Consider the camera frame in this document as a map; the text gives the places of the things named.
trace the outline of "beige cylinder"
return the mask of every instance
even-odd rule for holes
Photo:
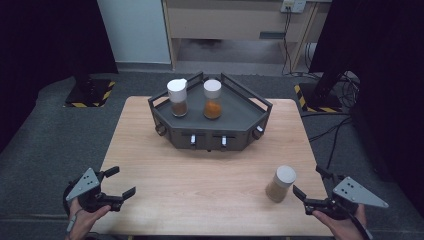
[[[296,180],[296,172],[289,166],[280,166],[275,171],[274,178],[266,186],[266,195],[272,201],[279,203],[284,200],[290,186]]]

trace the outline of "gray carpet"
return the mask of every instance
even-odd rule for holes
[[[189,76],[171,73],[97,75],[96,78],[116,81],[101,108],[63,107],[74,85],[72,78],[45,87],[31,115],[0,154],[0,239],[63,239],[67,225],[61,205],[63,190],[69,180],[88,167],[99,170],[125,100],[129,96],[161,92],[169,80]],[[254,75],[233,77],[265,98],[296,99],[294,84],[314,81]],[[345,118],[314,116],[303,121],[308,136],[312,137]],[[318,164],[327,164],[333,139],[334,132],[311,143]],[[330,170],[352,176],[390,204],[389,209],[367,208],[368,228],[375,239],[424,239],[423,218],[396,183],[381,181],[372,169],[355,127],[352,124],[341,127]],[[325,184],[330,191],[333,186],[329,182]],[[28,214],[48,214],[50,218]],[[100,236],[100,239],[122,238]]]

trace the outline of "cylindrical container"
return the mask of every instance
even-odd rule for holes
[[[187,80],[174,79],[168,82],[168,96],[172,104],[172,114],[182,117],[187,114]]]
[[[280,166],[275,172],[274,178],[266,186],[266,195],[274,202],[284,200],[293,182],[296,180],[296,172],[289,166]]]
[[[203,110],[205,117],[216,119],[221,116],[221,82],[215,79],[207,80],[203,84],[206,103]]]

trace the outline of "white wall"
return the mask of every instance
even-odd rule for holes
[[[98,0],[116,62],[170,64],[161,0]]]

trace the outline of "white lid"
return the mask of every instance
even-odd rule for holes
[[[174,79],[168,82],[168,95],[172,102],[182,102],[187,98],[187,80]]]
[[[221,82],[216,79],[207,80],[203,87],[207,98],[218,98],[221,94]]]
[[[280,166],[275,172],[274,181],[284,188],[290,187],[296,180],[296,172],[289,166]]]

